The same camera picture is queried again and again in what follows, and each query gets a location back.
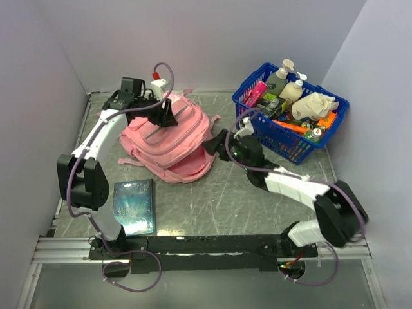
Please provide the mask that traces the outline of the pink school backpack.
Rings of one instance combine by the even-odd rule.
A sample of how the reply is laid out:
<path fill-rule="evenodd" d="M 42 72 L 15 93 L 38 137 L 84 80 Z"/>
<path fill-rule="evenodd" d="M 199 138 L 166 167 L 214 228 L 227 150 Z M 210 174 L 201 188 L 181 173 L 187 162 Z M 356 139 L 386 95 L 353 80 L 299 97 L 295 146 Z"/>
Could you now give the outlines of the pink school backpack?
<path fill-rule="evenodd" d="M 167 183 L 191 183 L 205 175 L 215 159 L 202 143 L 212 139 L 211 130 L 221 117 L 209 118 L 202 108 L 181 94 L 171 93 L 176 126 L 161 128 L 146 118 L 136 117 L 119 136 L 130 156 L 119 164 L 144 166 Z"/>

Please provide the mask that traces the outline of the teal hardcover book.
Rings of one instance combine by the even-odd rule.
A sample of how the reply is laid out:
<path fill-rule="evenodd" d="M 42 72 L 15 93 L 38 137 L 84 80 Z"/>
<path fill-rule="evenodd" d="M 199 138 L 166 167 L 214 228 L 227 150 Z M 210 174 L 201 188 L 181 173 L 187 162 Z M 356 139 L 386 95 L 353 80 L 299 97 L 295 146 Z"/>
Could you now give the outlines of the teal hardcover book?
<path fill-rule="evenodd" d="M 113 215 L 123 226 L 126 236 L 154 234 L 156 232 L 154 180 L 115 183 Z"/>

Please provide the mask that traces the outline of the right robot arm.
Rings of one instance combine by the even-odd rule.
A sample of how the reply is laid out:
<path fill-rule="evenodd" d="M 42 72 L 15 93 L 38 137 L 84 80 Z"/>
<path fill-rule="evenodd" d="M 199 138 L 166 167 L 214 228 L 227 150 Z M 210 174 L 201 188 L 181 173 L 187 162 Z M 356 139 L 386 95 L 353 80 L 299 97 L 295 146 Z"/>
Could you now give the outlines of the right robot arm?
<path fill-rule="evenodd" d="M 318 242 L 343 248 L 356 234 L 365 233 L 368 215 L 346 182 L 324 182 L 290 172 L 267 159 L 252 135 L 223 129 L 202 146 L 208 154 L 242 167 L 253 186 L 298 201 L 315 212 L 314 219 L 298 221 L 283 231 L 281 249 L 287 256 L 296 256 L 303 247 Z"/>

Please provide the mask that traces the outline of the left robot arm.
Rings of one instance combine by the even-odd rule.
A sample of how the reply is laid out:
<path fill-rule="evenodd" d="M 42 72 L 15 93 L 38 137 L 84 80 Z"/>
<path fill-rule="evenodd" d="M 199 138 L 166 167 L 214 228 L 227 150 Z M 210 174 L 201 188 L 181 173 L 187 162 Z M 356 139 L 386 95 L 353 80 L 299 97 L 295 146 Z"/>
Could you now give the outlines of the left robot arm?
<path fill-rule="evenodd" d="M 136 117 L 158 126 L 176 123 L 169 99 L 174 80 L 162 79 L 157 73 L 153 77 L 149 96 L 143 80 L 122 78 L 120 89 L 105 101 L 87 138 L 70 155 L 62 154 L 57 160 L 60 195 L 70 216 L 87 217 L 97 232 L 96 247 L 114 259 L 127 251 L 126 233 L 108 205 L 109 182 L 100 162 Z"/>

